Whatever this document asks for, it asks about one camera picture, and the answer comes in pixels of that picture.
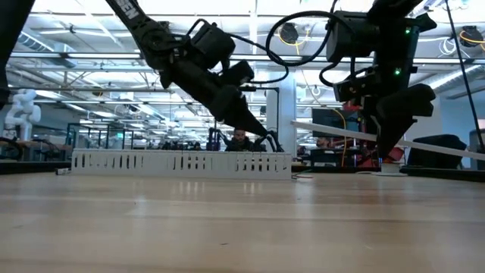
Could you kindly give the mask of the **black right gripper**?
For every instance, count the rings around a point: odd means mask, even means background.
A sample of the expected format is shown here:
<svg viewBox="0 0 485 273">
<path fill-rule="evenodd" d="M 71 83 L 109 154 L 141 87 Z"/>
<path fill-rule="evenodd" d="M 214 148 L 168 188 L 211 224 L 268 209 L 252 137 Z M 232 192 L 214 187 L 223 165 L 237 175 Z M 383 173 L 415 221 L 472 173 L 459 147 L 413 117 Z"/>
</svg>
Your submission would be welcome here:
<svg viewBox="0 0 485 273">
<path fill-rule="evenodd" d="M 436 98 L 433 89 L 423 83 L 410 86 L 378 101 L 373 115 L 377 127 L 377 150 L 386 158 L 391 149 L 413 125 L 414 116 L 430 117 Z"/>
</svg>

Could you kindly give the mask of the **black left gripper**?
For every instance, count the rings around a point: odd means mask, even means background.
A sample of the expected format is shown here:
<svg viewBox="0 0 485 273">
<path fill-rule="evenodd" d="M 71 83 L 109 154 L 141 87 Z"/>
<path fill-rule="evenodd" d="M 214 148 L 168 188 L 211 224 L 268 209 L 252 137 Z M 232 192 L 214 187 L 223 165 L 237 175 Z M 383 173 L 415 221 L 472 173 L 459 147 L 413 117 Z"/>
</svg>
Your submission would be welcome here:
<svg viewBox="0 0 485 273">
<path fill-rule="evenodd" d="M 243 97 L 243 93 L 237 87 L 224 85 L 215 92 L 215 96 L 210 103 L 210 112 L 217 121 L 222 121 L 228 116 L 230 109 L 240 102 Z M 258 136 L 264 136 L 267 131 L 247 106 L 236 113 L 235 128 Z"/>
</svg>

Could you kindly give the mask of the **white duct cover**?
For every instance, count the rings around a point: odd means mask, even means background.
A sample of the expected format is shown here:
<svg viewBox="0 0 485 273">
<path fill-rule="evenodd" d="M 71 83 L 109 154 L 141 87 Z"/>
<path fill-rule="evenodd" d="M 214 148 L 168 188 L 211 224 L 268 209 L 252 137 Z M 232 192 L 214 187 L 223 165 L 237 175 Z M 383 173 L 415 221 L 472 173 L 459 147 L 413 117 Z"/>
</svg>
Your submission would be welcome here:
<svg viewBox="0 0 485 273">
<path fill-rule="evenodd" d="M 299 121 L 290 121 L 290 123 L 294 127 L 302 128 L 306 130 L 313 130 L 321 133 L 328 133 L 328 134 L 333 134 L 341 137 L 350 137 L 350 138 L 355 138 L 359 140 L 367 140 L 367 141 L 373 141 L 373 142 L 377 141 L 377 136 L 369 133 L 360 133 L 360 132 L 355 132 L 350 130 L 339 129 L 336 127 L 329 127 L 325 125 L 305 123 L 305 122 L 299 122 Z M 485 161 L 485 154 L 480 154 L 477 152 L 469 152 L 467 150 L 451 149 L 451 148 L 446 148 L 442 146 L 433 146 L 426 143 L 416 143 L 416 142 L 411 142 L 406 140 L 399 140 L 397 144 L 399 146 L 407 146 L 410 148 L 422 149 L 429 152 L 438 152 L 438 153 L 447 154 L 447 155 L 455 155 L 455 156 L 461 156 L 461 157 L 467 157 L 467 158 L 473 158 L 476 160 Z"/>
</svg>

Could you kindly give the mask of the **white slotted cable duct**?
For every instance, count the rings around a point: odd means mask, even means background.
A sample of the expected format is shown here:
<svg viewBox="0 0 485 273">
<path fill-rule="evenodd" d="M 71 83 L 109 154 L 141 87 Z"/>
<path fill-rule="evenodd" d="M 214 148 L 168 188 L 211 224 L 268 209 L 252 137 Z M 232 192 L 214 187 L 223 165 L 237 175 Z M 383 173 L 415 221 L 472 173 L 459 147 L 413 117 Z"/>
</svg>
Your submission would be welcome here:
<svg viewBox="0 0 485 273">
<path fill-rule="evenodd" d="M 289 180 L 292 155 L 284 152 L 210 152 L 136 149 L 75 149 L 78 175 Z"/>
</svg>

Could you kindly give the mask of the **black monitor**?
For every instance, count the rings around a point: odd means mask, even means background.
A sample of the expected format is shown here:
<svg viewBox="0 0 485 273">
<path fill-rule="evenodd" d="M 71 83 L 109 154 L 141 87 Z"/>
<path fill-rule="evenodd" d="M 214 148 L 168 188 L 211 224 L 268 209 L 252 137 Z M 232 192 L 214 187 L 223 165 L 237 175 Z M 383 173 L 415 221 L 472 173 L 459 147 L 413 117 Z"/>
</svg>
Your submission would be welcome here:
<svg viewBox="0 0 485 273">
<path fill-rule="evenodd" d="M 360 120 L 356 111 L 313 108 L 311 118 L 313 124 L 360 131 Z"/>
</svg>

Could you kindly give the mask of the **dark background workstation frame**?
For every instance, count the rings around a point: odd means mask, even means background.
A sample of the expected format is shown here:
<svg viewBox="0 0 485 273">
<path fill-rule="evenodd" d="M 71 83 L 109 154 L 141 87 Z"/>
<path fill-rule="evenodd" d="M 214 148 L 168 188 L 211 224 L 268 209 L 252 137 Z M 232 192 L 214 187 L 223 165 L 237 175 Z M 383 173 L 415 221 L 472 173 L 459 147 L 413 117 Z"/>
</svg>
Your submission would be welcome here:
<svg viewBox="0 0 485 273">
<path fill-rule="evenodd" d="M 135 130 L 106 122 L 69 123 L 65 144 L 73 149 L 133 149 Z"/>
</svg>

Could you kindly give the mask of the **black aluminium rig frame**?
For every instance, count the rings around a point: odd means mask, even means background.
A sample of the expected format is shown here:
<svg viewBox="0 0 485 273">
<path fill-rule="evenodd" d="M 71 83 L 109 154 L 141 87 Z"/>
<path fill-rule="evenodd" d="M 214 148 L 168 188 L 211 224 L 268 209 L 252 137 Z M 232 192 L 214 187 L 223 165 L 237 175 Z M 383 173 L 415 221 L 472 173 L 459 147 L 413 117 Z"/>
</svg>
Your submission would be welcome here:
<svg viewBox="0 0 485 273">
<path fill-rule="evenodd" d="M 69 168 L 68 162 L 0 162 L 0 175 L 3 174 L 28 174 L 54 172 L 58 168 Z M 357 168 L 357 167 L 308 167 L 292 166 L 292 172 L 354 174 L 357 172 L 378 172 L 380 167 Z M 485 184 L 485 171 L 454 170 L 441 168 L 401 167 L 402 174 L 412 177 L 431 177 L 445 180 L 463 180 Z"/>
</svg>

